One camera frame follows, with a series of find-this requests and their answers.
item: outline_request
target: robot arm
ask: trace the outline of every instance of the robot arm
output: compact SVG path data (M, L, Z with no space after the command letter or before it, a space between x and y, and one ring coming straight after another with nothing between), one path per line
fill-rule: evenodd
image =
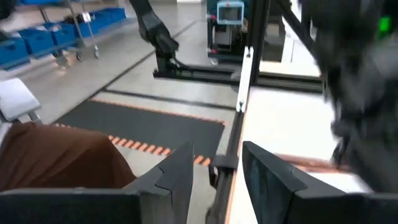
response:
M179 44L173 40L148 0L130 0L130 3L136 12L142 39L152 44L156 51L173 55L178 50Z
M377 37L393 2L301 0L318 29L315 57L335 107L334 162L350 166L375 192L396 193L398 32Z

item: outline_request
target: table surface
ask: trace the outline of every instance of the table surface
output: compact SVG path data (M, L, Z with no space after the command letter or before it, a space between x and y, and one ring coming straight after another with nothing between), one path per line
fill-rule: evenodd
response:
M330 132L332 119L331 106L321 96L251 88L242 140L275 154L328 161L336 146ZM345 192L369 191L352 174L309 174ZM241 163L231 192L228 223L257 223Z

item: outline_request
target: orange and black floor marking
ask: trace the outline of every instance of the orange and black floor marking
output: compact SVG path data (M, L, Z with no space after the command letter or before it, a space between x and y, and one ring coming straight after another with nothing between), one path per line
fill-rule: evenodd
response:
M90 101L94 101L97 103L106 103L109 105L123 106L123 107L127 107L127 108L134 108L134 109L139 109L139 110L143 110L143 111L151 111L151 112L161 113L161 114L169 114L169 115L180 116L180 117L185 117L185 118L194 118L194 119L198 119L201 121L211 121L211 122L220 123L220 124L226 126L225 121L221 121L221 120L217 120L217 119L210 119L210 118L202 118L200 116L194 116L194 115L190 115L190 114L173 113L173 112L168 112L168 111L155 110L155 109L145 108L145 107L131 105L131 104L127 104L127 103L117 103L117 102L108 101L108 100L91 99Z
M62 128L74 128L72 126L65 124L55 123L54 125ZM151 153L158 156L168 156L174 150L169 147L155 146L153 144L135 141L131 139L119 138L117 136L112 136L112 135L108 135L108 137L109 140L111 140L114 145L126 147L128 149L138 150L141 152ZM203 157L201 155L195 155L193 162L198 165L209 166L211 159Z

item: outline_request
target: brown fabric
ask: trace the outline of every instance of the brown fabric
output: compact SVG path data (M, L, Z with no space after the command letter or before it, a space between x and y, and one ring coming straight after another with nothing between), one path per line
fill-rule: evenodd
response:
M136 179L103 134L14 124L2 144L0 190L25 187L122 188Z
M310 159L304 157L290 156L285 154L275 154L277 157L305 172L320 172L320 173L350 173L349 167L336 167L333 164L319 159Z

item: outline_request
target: blue bin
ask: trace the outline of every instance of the blue bin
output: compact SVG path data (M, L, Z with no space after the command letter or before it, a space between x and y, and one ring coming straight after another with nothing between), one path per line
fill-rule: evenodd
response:
M19 31L19 34L25 40L28 53L34 58L41 58L48 54L55 53L55 44L50 32L37 29L25 29Z
M49 32L52 35L52 39L54 41L54 44L57 46L57 49L63 50L67 47L76 46L75 26L71 24L61 24L53 22L43 24L46 29L49 29L52 26L56 25L60 25L61 29L57 31L49 30Z
M90 22L90 27L91 27L91 31L93 32L93 35L98 34L100 32L100 29L109 25L110 23L111 23L111 18L109 16L104 16L102 14L95 14L95 19ZM79 23L79 28L80 28L80 32L81 32L81 35L83 36L83 38L90 36L90 30L88 28L88 23L85 23L85 22ZM74 26L74 29L75 29L75 37L79 38L77 28L75 26Z
M11 38L0 43L0 68L12 68L30 63L25 42L22 38Z
M112 22L120 22L126 18L126 12L123 8L109 7L96 12L110 15Z
M51 3L60 3L63 0L20 0L21 4L25 5L40 5L40 4L51 4Z
M94 12L93 14L95 16L96 34L113 23L111 15L107 13Z

